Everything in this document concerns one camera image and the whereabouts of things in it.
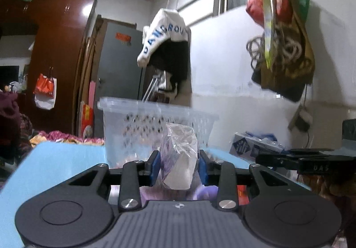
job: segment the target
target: red bag on wardrobe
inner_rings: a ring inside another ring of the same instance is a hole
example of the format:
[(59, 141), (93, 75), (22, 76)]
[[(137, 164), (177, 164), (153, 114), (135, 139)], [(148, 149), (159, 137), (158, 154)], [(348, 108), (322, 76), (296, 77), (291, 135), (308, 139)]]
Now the red bag on wardrobe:
[[(293, 17), (293, 9), (289, 0), (276, 0), (275, 6), (277, 10), (277, 21), (290, 24)], [(261, 27), (265, 26), (263, 0), (249, 0), (246, 12)]]
[(54, 98), (53, 92), (55, 90), (55, 82), (53, 78), (48, 78), (44, 76), (42, 73), (37, 79), (36, 86), (34, 88), (34, 94), (42, 94), (47, 97)]

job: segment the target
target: brown cabinet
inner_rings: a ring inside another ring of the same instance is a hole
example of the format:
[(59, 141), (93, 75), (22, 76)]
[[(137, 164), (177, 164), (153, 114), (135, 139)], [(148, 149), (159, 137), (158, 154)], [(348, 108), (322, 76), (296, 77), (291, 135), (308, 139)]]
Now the brown cabinet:
[[(0, 27), (21, 23), (38, 25), (27, 82), (25, 113), (35, 129), (73, 133), (77, 111), (78, 64), (83, 37), (96, 0), (0, 0)], [(40, 73), (53, 67), (57, 78), (56, 104), (42, 110), (33, 90)]]

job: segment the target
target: hanging hoodie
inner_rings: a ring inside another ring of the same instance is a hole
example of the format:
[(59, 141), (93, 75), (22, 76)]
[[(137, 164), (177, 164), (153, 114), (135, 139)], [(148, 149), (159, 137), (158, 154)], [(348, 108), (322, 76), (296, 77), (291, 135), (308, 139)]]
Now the hanging hoodie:
[(188, 76), (188, 33), (183, 18), (176, 10), (160, 9), (154, 17), (137, 58), (138, 66), (154, 66), (172, 76), (172, 89)]

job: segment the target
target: white plastic basket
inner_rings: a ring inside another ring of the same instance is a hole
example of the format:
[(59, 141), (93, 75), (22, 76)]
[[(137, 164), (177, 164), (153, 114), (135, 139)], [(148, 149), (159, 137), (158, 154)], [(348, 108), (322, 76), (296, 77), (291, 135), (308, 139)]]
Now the white plastic basket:
[(217, 115), (164, 103), (102, 97), (97, 107), (104, 111), (104, 135), (110, 168), (132, 160), (147, 160), (159, 149), (166, 123), (194, 128), (200, 148), (206, 147)]

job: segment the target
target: yellow strap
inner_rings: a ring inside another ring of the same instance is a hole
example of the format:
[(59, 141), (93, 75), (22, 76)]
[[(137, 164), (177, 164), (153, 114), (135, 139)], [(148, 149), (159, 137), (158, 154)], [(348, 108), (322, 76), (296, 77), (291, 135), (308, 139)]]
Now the yellow strap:
[(272, 39), (273, 39), (273, 11), (272, 0), (263, 0), (263, 16), (265, 18), (265, 59), (267, 68), (271, 68), (273, 58)]

